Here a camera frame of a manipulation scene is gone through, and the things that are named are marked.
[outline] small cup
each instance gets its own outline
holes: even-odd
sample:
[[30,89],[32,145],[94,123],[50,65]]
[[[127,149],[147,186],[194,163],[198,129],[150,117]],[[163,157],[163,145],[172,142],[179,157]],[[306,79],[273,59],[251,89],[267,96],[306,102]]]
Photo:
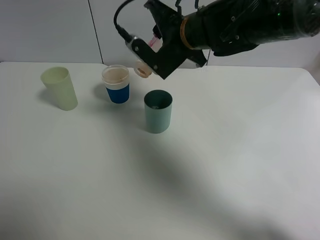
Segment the small cup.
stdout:
[[102,81],[115,104],[123,104],[130,96],[129,70],[122,65],[112,65],[102,71]]
[[75,89],[68,69],[65,67],[52,67],[44,71],[41,81],[55,97],[60,109],[69,111],[78,105]]
[[147,130],[159,134],[168,129],[171,121],[173,98],[164,90],[153,90],[144,97]]

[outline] orange ring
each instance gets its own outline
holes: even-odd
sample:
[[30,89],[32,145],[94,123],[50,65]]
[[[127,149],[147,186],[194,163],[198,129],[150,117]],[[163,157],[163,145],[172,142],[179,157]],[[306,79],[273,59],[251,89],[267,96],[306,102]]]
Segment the orange ring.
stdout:
[[183,42],[183,44],[188,48],[188,49],[194,49],[190,44],[189,42],[187,41],[186,39],[186,36],[185,36],[185,27],[186,27],[186,24],[187,24],[187,21],[188,21],[188,17],[186,16],[182,23],[181,23],[181,27],[180,27],[180,38],[181,38],[181,41]]

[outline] teal cup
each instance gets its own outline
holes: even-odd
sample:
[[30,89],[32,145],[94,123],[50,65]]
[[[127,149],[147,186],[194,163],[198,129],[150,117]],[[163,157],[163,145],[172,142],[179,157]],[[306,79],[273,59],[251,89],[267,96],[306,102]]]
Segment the teal cup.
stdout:
[[168,129],[171,120],[173,98],[163,90],[153,90],[144,97],[146,129],[152,134],[160,134]]

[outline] cable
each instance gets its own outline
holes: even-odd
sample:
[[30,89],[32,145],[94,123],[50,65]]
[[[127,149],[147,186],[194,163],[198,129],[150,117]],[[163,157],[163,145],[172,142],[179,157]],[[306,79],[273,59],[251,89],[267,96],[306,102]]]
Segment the cable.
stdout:
[[127,42],[130,43],[132,40],[132,36],[121,26],[119,26],[119,24],[117,23],[117,18],[118,15],[120,13],[120,11],[129,3],[131,3],[134,0],[126,0],[124,3],[122,3],[118,9],[116,10],[114,17],[113,17],[113,24],[115,26],[115,28],[117,29],[118,33],[120,34],[121,37],[123,37],[123,39]]

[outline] table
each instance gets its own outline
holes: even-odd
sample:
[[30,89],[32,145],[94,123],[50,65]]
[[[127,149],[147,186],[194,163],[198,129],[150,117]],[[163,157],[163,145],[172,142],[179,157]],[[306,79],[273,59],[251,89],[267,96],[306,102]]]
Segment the table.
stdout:
[[[70,71],[72,111],[40,81],[54,66]],[[307,71],[130,69],[116,105],[104,68],[0,63],[2,239],[319,239],[320,87]],[[173,96],[161,134],[144,129],[154,89]]]

